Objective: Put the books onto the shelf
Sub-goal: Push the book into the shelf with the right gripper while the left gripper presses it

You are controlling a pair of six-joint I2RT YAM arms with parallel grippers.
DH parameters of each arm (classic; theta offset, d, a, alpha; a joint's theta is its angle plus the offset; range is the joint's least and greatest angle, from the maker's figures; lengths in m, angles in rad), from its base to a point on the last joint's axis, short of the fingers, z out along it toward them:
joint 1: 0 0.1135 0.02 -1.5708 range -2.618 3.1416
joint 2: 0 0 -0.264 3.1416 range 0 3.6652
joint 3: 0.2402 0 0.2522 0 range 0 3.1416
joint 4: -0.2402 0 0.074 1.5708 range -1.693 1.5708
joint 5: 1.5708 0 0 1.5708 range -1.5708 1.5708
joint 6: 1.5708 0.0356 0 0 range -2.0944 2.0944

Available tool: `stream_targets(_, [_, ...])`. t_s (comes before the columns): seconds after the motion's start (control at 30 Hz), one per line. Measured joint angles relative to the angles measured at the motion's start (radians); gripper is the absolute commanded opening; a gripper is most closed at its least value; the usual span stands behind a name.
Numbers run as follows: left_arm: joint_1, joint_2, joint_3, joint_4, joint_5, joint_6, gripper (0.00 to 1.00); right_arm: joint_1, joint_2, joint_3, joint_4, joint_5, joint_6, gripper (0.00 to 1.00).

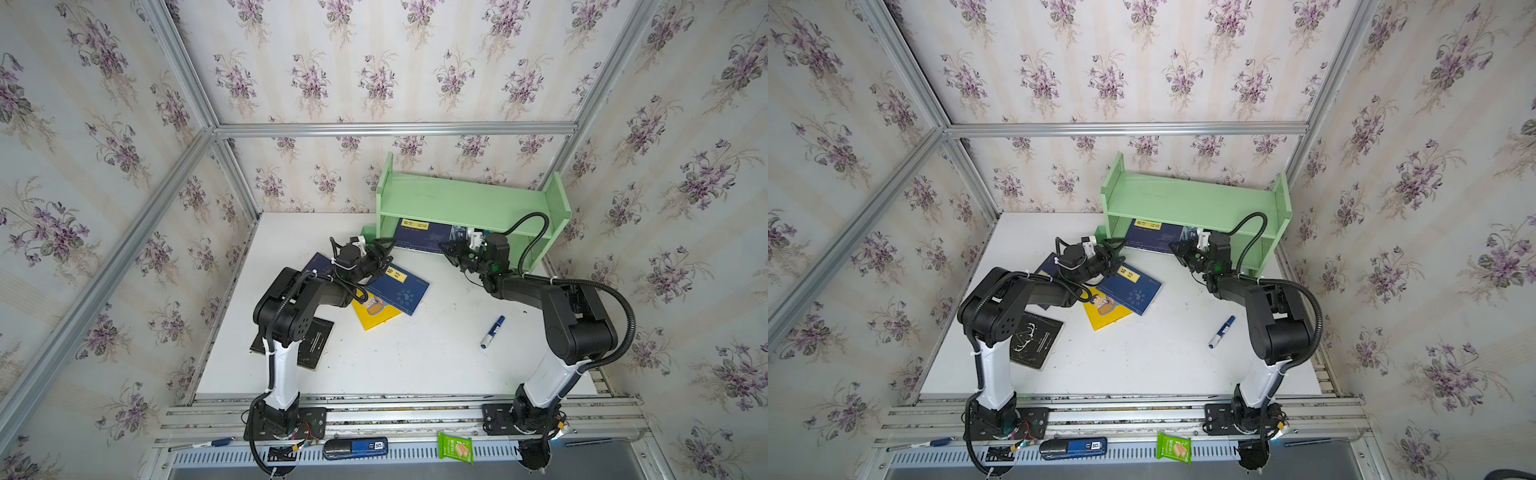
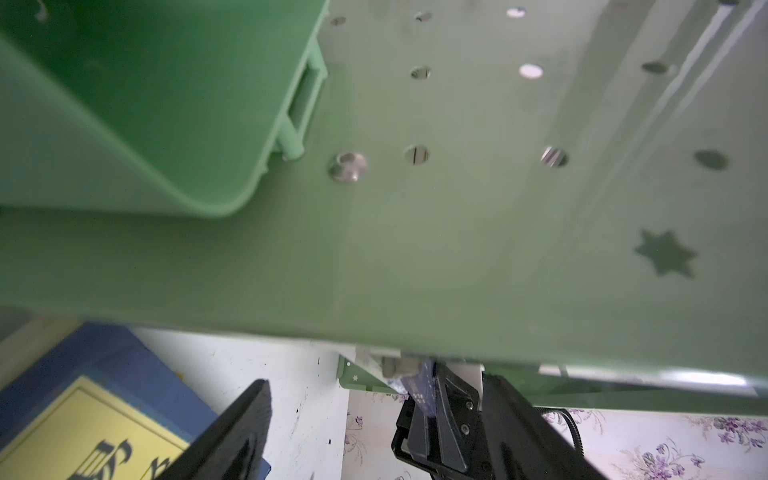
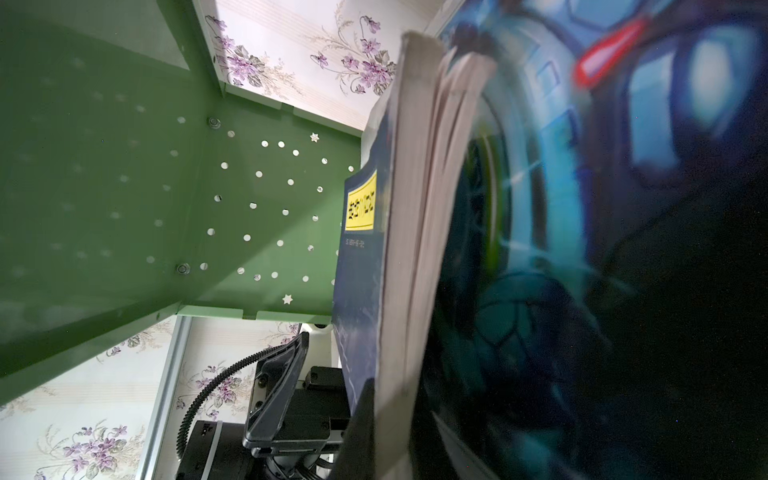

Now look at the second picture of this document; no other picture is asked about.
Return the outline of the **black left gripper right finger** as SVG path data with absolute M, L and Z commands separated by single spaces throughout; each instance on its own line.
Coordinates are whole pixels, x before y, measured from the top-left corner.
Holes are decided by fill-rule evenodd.
M 567 410 L 531 405 L 501 376 L 483 376 L 482 422 L 496 479 L 605 478 Z

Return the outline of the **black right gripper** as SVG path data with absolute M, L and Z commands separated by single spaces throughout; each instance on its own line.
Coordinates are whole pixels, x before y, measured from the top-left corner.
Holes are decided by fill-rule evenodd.
M 493 479 L 478 390 L 442 362 L 424 362 L 402 383 L 395 458 L 432 479 Z

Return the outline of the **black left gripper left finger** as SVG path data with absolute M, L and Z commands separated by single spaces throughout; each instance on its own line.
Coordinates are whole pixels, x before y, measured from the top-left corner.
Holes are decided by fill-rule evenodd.
M 160 476 L 160 480 L 265 479 L 272 417 L 267 380 L 254 381 Z

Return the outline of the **dark blue thick book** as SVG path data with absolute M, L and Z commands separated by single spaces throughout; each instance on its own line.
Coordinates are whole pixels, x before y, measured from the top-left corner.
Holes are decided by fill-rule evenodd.
M 1 389 L 4 479 L 157 479 L 216 413 L 127 328 L 85 324 Z

